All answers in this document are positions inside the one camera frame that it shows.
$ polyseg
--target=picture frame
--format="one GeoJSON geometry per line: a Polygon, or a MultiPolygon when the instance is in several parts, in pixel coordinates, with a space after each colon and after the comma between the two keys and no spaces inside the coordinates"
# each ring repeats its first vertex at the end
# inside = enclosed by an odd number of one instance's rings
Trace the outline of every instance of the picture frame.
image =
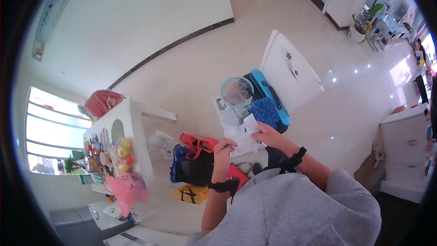
{"type": "Polygon", "coordinates": [[[56,25],[69,0],[47,0],[36,28],[35,39],[49,44],[56,25]]]}
{"type": "Polygon", "coordinates": [[[35,39],[33,43],[32,49],[32,58],[41,62],[42,55],[44,54],[44,49],[46,48],[46,44],[38,39],[35,39]]]}

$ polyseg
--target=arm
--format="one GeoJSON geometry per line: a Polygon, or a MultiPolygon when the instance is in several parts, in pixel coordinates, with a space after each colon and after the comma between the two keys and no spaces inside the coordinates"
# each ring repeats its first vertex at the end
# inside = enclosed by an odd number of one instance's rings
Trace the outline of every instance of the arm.
{"type": "MultiPolygon", "coordinates": [[[[229,171],[230,152],[237,144],[234,141],[223,139],[214,147],[214,170],[211,183],[223,183],[229,171]]],[[[226,215],[226,192],[218,193],[209,190],[208,201],[202,218],[202,233],[211,232],[226,215]]]]}
{"type": "MultiPolygon", "coordinates": [[[[258,122],[258,126],[261,129],[261,133],[255,133],[252,138],[260,140],[268,146],[277,148],[291,157],[299,152],[299,147],[292,141],[288,140],[274,128],[265,123],[258,122]]],[[[307,176],[311,182],[313,182],[318,188],[325,191],[328,179],[331,176],[332,171],[320,163],[315,158],[311,157],[307,153],[302,157],[302,162],[297,166],[297,169],[307,176]]]]}

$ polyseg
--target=pink plastic bag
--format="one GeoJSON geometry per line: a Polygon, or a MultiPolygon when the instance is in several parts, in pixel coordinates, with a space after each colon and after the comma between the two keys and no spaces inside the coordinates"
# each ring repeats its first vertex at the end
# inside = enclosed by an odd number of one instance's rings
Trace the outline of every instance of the pink plastic bag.
{"type": "Polygon", "coordinates": [[[145,202],[149,199],[149,192],[144,183],[132,173],[124,173],[117,178],[107,177],[103,188],[115,195],[125,218],[135,202],[145,202]],[[109,184],[112,192],[106,189],[106,183],[109,184]]]}
{"type": "Polygon", "coordinates": [[[111,90],[97,90],[84,105],[84,110],[101,118],[111,108],[123,101],[124,96],[111,90]]]}

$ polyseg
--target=plant pot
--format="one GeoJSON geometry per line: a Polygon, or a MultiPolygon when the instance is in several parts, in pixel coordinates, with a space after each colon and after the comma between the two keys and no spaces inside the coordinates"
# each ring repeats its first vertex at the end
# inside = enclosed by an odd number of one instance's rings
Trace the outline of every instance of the plant pot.
{"type": "Polygon", "coordinates": [[[352,15],[352,19],[353,22],[349,26],[349,29],[347,30],[347,35],[353,43],[358,44],[359,42],[364,40],[364,37],[366,35],[365,35],[365,31],[363,29],[360,29],[360,26],[356,24],[357,20],[355,19],[354,15],[352,15]]]}
{"type": "Polygon", "coordinates": [[[355,44],[358,44],[359,42],[363,41],[364,37],[366,36],[365,34],[360,33],[357,30],[357,27],[358,27],[357,25],[352,24],[351,26],[349,26],[349,30],[347,32],[349,39],[355,44]]]}

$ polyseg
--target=window frame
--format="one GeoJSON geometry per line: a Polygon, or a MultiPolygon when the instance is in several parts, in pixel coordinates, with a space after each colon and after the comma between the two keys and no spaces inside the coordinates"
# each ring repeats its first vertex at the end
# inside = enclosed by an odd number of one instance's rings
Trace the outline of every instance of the window frame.
{"type": "Polygon", "coordinates": [[[52,156],[41,155],[41,154],[36,154],[36,153],[33,153],[33,152],[29,152],[28,149],[27,149],[27,142],[32,142],[32,143],[35,143],[35,144],[38,144],[38,145],[45,145],[45,146],[50,146],[50,147],[56,147],[56,148],[60,148],[60,149],[67,149],[67,150],[71,150],[71,151],[84,151],[84,148],[72,148],[72,147],[66,147],[66,146],[50,145],[50,144],[45,144],[45,143],[41,143],[41,142],[37,142],[37,141],[33,141],[33,140],[28,139],[28,138],[27,138],[27,118],[28,118],[28,115],[33,116],[33,117],[36,117],[36,118],[40,118],[40,119],[42,119],[42,120],[46,120],[46,121],[49,121],[49,122],[58,123],[58,124],[61,124],[61,125],[66,125],[66,126],[69,126],[69,127],[75,127],[75,128],[84,128],[84,127],[74,126],[74,125],[65,124],[65,123],[60,123],[60,122],[57,122],[57,121],[52,121],[52,120],[49,120],[49,119],[42,118],[42,117],[36,116],[36,115],[34,115],[34,114],[31,114],[31,113],[28,112],[29,104],[35,105],[35,106],[37,106],[37,107],[41,107],[41,108],[43,108],[43,109],[45,109],[45,110],[49,110],[49,111],[52,111],[52,112],[56,112],[56,113],[59,113],[59,114],[65,115],[65,116],[68,116],[68,117],[78,118],[78,119],[86,120],[86,121],[91,121],[91,120],[90,120],[90,119],[87,119],[87,118],[80,117],[80,116],[76,116],[76,115],[73,115],[73,114],[68,114],[68,113],[65,113],[65,112],[57,111],[57,110],[54,110],[54,109],[51,109],[51,108],[48,108],[48,107],[44,107],[44,106],[42,106],[42,105],[39,105],[39,104],[36,104],[36,103],[30,101],[30,93],[31,93],[31,91],[32,91],[32,88],[36,88],[36,89],[38,89],[38,90],[44,91],[44,92],[46,92],[46,93],[49,93],[49,94],[51,94],[51,95],[54,95],[54,96],[56,96],[56,97],[58,97],[58,98],[61,98],[61,99],[63,99],[63,100],[66,100],[66,101],[69,101],[69,102],[76,103],[76,102],[74,102],[74,101],[70,101],[70,100],[67,100],[67,99],[65,99],[65,98],[62,98],[62,97],[60,97],[60,96],[57,96],[57,95],[55,95],[55,94],[52,94],[52,93],[50,93],[50,92],[47,92],[46,90],[42,90],[42,89],[40,89],[40,88],[38,88],[38,87],[36,87],[36,86],[30,85],[30,87],[29,87],[29,91],[28,91],[28,94],[27,94],[27,101],[26,101],[26,107],[25,107],[25,119],[24,119],[24,142],[23,142],[23,145],[24,145],[25,158],[26,158],[26,164],[27,164],[26,167],[27,167],[27,169],[28,169],[29,172],[34,173],[34,174],[52,175],[52,176],[72,176],[72,177],[76,177],[77,174],[57,175],[57,174],[53,174],[53,173],[35,172],[35,171],[32,171],[32,170],[30,169],[29,158],[28,158],[29,155],[34,155],[34,156],[42,157],[42,158],[46,158],[46,159],[57,159],[57,160],[59,160],[60,158],[59,158],[59,157],[52,157],[52,156]]]}

